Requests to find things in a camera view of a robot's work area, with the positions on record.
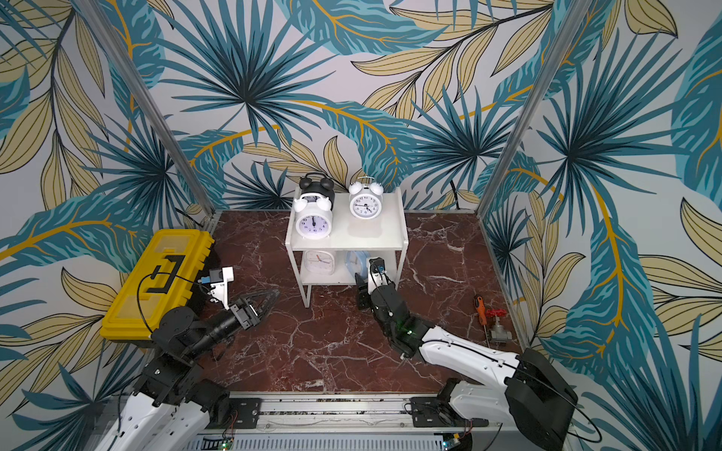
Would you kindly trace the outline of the light blue square clock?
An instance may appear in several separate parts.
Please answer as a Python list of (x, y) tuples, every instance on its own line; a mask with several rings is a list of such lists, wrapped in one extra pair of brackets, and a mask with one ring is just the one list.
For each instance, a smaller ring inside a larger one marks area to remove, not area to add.
[(367, 251), (350, 250), (346, 255), (346, 268), (351, 276), (359, 275), (366, 279), (369, 271), (370, 253)]

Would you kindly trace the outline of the white twin-bell alarm clock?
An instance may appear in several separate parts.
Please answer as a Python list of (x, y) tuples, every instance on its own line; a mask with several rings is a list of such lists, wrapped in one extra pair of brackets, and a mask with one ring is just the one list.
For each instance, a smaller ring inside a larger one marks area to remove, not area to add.
[(304, 193), (293, 201), (295, 229), (310, 240), (328, 237), (333, 228), (332, 201), (325, 195)]

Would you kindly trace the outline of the white square alarm clock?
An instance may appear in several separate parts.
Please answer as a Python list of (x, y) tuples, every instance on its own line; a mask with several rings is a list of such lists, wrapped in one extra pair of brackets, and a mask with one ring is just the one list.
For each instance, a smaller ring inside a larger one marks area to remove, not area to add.
[(310, 274), (331, 275), (336, 270), (336, 252), (308, 250), (303, 255), (303, 268)]

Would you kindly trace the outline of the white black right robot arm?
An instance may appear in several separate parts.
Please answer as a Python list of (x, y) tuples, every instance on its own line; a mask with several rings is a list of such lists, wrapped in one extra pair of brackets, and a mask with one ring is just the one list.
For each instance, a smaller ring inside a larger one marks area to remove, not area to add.
[(394, 351), (463, 376), (439, 394), (455, 415), (513, 423), (537, 447), (562, 449), (578, 396), (539, 351), (510, 353), (455, 336), (413, 315), (384, 275), (357, 274), (355, 282), (361, 308), (372, 312)]

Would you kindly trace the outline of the black twin-bell alarm clock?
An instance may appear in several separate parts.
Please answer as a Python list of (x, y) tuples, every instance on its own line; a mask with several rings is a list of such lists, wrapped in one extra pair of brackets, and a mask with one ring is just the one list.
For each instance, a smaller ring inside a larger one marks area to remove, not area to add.
[(308, 172), (299, 180), (299, 188), (303, 193), (318, 193), (325, 197), (332, 197), (335, 193), (334, 180), (323, 172)]

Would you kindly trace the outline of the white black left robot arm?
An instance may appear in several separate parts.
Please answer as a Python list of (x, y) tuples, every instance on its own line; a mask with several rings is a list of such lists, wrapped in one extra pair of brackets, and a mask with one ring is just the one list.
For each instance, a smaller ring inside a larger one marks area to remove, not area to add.
[(187, 306), (171, 309), (152, 332), (156, 357), (144, 366), (118, 420), (98, 450), (181, 450), (205, 428), (257, 426), (261, 401), (233, 401), (225, 386), (204, 379), (200, 357), (261, 324), (278, 301), (278, 289), (255, 291), (227, 309), (200, 319)]

